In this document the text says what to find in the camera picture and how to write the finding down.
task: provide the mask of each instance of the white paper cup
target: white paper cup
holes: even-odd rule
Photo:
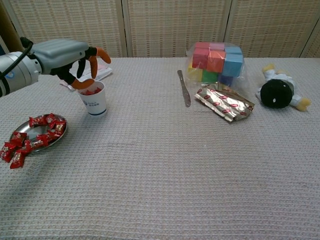
[[[97,88],[101,91],[92,95],[83,95],[87,90],[94,92]],[[83,101],[88,113],[91,116],[103,116],[107,113],[106,86],[101,81],[95,81],[86,89],[78,90],[81,100]]]

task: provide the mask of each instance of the plastic bag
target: plastic bag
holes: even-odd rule
[[[225,42],[196,42],[187,52],[187,86],[222,83],[239,91],[248,87],[240,47]]]

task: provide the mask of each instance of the stuffed toy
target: stuffed toy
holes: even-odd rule
[[[307,111],[311,101],[296,94],[297,85],[291,76],[282,70],[276,72],[273,63],[265,66],[262,72],[266,83],[259,88],[256,96],[265,106],[282,109],[291,105],[299,111]]]

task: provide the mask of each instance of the black cable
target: black cable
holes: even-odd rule
[[[20,38],[22,45],[27,48],[23,51],[23,53],[6,69],[0,74],[0,79],[4,78],[12,69],[14,69],[20,62],[21,60],[30,52],[32,46],[34,43],[27,39],[26,37],[21,37]]]

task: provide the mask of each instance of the red block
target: red block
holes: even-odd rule
[[[198,41],[195,43],[195,47],[196,49],[209,49],[210,47],[210,42],[206,42],[206,41]]]
[[[192,67],[197,69],[206,69],[208,62],[209,49],[196,48],[192,56]]]
[[[208,56],[206,70],[208,72],[222,73],[225,58],[226,53],[224,51],[211,50]]]

